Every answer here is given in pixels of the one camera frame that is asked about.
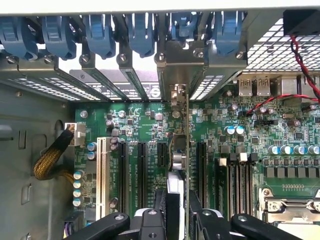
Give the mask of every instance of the green circuit board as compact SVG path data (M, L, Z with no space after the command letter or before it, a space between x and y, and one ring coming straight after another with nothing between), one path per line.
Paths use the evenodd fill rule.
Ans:
M263 101L262 97L216 97L209 102L189 103L189 134L190 134L190 189L195 190L202 206L220 210L223 215L228 216L237 212L249 212L256 216L259 189L268 188L275 197L313 198L316 190L320 189L319 179L319 157L317 155L305 154L284 155L281 152L271 154L269 146L294 146L305 147L317 146L320 139L320 110L302 113L301 105L284 105L281 101L271 102L266 105L273 109L273 114L253 115L250 117L239 117L240 111L248 111L257 103ZM236 104L238 109L230 111L231 104ZM80 117L81 111L87 111L88 117ZM119 111L125 111L126 117L120 118ZM161 120L157 120L153 114L161 114ZM293 118L284 118L283 114L291 114ZM154 191L165 189L167 186L168 166L159 167L157 157L157 143L168 143L168 133L179 134L183 131L183 124L180 118L172 117L170 103L81 103L77 106L75 120L77 123L86 124L86 144L96 142L98 137L108 137L106 119L111 119L119 130L119 141L128 143L129 162L129 184L128 184L128 211L132 217L139 208L138 199L138 164L137 151L138 143L147 144L147 191L146 207L153 206ZM290 127L288 123L292 119L299 120L300 126ZM277 120L275 125L254 126L256 120ZM226 127L244 128L243 134L226 134ZM198 171L200 160L197 153L199 145L204 143L205 155L201 158L204 164L201 165L204 171L203 181L199 180ZM219 166L217 161L220 158L227 158L228 153L257 153L258 159L249 165L250 178L245 179L243 189L240 186L239 193L230 188L235 184L238 174L246 178L247 172L239 169L237 173L230 176L226 168ZM86 170L88 164L88 150L85 147L76 147L75 168ZM111 152L110 157L110 185L109 198L118 198L120 192L118 152ZM283 175L283 168L294 168L294 175ZM316 168L314 176L308 175L308 168ZM246 189L246 181L250 181L250 189ZM85 177L84 197L86 200L82 209L87 206L94 206L95 179ZM243 202L249 202L246 207L237 208L238 198ZM110 212L120 211L114 208Z

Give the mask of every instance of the motherboard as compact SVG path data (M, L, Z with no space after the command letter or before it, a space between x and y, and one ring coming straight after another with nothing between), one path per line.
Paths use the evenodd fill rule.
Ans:
M263 100L189 102L189 189L228 220L246 213L284 229L293 218L320 222L320 110L276 100L246 114ZM184 132L181 113L166 102L80 103L75 119L86 135L75 149L74 205L86 223L153 207L172 170L172 137Z

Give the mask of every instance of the white pci slot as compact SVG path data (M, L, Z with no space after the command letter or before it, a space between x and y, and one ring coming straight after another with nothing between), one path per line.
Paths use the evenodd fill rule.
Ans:
M109 214L110 137L98 137L96 146L95 220Z

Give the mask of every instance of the red and black wire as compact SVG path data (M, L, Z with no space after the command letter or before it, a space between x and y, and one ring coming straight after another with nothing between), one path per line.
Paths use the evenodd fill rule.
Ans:
M313 92L314 92L314 95L316 96L316 98L309 97L307 95L302 95L302 94L283 94L283 95L280 95L280 96L270 97L269 99L267 99L267 100L255 105L252 109L250 109L247 112L247 116L252 115L253 111L255 111L257 108L261 107L262 105L270 103L271 101L276 100L276 99L303 98L303 99L309 99L309 100L316 101L316 102L320 103L320 90L316 87L316 83L315 83L314 79L309 75L309 70L304 65L304 60L303 60L302 56L299 53L299 43L297 42L295 36L290 36L290 38L291 38L291 43L290 43L291 51L294 53L295 60L300 65L301 71L302 71L303 75L305 76L308 84L313 89Z

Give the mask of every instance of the blue retention clip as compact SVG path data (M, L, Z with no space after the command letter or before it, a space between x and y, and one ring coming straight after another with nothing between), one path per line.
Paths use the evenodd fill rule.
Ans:
M68 16L42 17L43 40L48 52L63 60L77 55L75 35L70 28Z
M0 40L4 49L13 56L25 60L38 58L36 37L24 17L0 17Z
M86 39L91 52L102 59L116 55L116 41L111 27L111 15L89 15L84 17Z
M175 12L171 14L172 40L184 42L193 39L197 27L198 15L191 12Z
M141 58L152 56L155 53L152 13L148 14L148 26L146 26L145 13L134 13L134 25L133 15L126 15L126 21L128 26L129 45L131 50L140 54Z
M242 30L242 12L224 11L214 13L212 38L215 40L217 54L228 56L239 50Z

